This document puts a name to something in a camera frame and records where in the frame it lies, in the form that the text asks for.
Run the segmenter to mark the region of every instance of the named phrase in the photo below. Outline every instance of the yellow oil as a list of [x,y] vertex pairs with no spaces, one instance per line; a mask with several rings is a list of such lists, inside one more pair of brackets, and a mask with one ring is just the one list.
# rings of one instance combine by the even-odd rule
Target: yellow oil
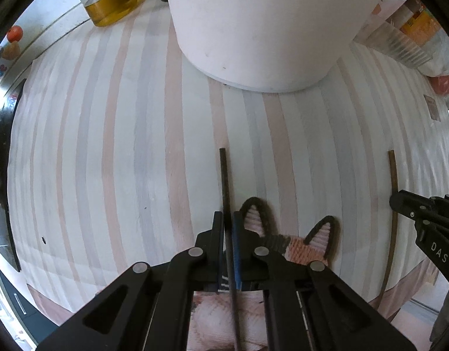
[[108,26],[135,9],[137,0],[88,0],[85,9],[96,26]]

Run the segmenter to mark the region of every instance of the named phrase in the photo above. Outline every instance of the white and pink striped tablecloth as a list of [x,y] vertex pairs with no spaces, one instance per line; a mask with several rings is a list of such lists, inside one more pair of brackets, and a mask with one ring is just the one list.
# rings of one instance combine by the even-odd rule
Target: white and pink striped tablecloth
[[[306,90],[231,88],[187,61],[168,5],[146,0],[110,27],[86,22],[34,61],[8,165],[29,285],[76,311],[134,262],[192,246],[221,209],[222,146],[233,209],[266,199],[279,232],[299,236],[339,219],[333,270],[366,300],[387,262],[388,150],[400,188],[449,193],[448,110],[417,71],[352,43]],[[388,288],[424,259],[415,237],[400,218]]]

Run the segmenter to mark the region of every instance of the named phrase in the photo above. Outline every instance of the white bucket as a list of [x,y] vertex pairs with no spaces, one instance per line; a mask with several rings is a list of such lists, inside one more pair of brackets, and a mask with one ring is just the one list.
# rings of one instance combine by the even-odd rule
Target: white bucket
[[322,79],[379,0],[169,0],[179,47],[208,76],[259,92]]

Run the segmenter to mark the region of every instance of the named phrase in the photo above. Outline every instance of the tomato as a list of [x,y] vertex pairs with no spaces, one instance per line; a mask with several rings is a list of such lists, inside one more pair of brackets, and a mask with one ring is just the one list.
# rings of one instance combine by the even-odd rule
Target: tomato
[[7,39],[8,42],[18,42],[23,37],[23,29],[18,26],[14,25],[8,30],[7,32]]
[[449,95],[449,75],[428,77],[431,87],[439,96]]

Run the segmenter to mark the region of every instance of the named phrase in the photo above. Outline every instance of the orange label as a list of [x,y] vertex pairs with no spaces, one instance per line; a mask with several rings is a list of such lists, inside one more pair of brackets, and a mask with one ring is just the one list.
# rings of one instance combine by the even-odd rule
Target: orange label
[[427,10],[410,18],[400,30],[409,36],[418,46],[423,46],[434,34],[441,29],[441,25]]

